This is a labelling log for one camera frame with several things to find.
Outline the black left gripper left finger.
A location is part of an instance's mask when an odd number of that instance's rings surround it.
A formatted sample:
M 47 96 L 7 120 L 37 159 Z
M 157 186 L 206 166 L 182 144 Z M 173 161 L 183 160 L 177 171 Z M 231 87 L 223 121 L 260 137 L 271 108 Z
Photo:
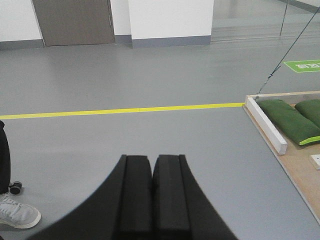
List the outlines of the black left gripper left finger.
M 122 155 L 97 190 L 32 240 L 151 240 L 152 172 L 147 156 Z

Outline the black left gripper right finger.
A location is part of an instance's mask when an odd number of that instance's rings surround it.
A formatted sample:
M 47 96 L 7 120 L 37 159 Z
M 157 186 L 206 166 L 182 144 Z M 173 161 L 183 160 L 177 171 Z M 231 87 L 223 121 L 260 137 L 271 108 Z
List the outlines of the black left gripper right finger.
M 185 155 L 159 155 L 153 171 L 156 240 L 235 240 L 197 183 Z

